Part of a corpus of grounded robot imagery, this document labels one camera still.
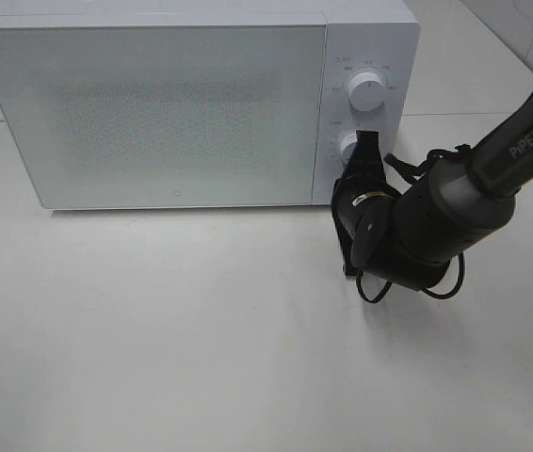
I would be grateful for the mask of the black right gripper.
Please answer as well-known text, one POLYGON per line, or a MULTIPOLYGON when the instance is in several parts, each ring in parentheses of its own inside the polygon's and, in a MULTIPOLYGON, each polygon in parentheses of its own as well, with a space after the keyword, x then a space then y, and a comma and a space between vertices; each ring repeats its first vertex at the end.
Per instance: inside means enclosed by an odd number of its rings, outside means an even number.
POLYGON ((388 230, 389 211, 399 196, 386 180, 379 133, 356 131, 355 148, 334 184, 331 213, 343 256, 343 272, 369 269, 388 230))

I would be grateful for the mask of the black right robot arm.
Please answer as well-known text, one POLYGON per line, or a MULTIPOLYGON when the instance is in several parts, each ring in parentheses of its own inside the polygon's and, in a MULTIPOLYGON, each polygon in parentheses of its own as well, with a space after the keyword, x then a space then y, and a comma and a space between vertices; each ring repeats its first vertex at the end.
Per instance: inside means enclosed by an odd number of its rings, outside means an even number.
POLYGON ((331 198, 345 276, 383 279, 375 303, 394 284, 454 297, 464 251, 509 223, 533 179, 533 91, 476 146, 433 149, 419 165, 381 154, 374 131, 354 138, 331 198))

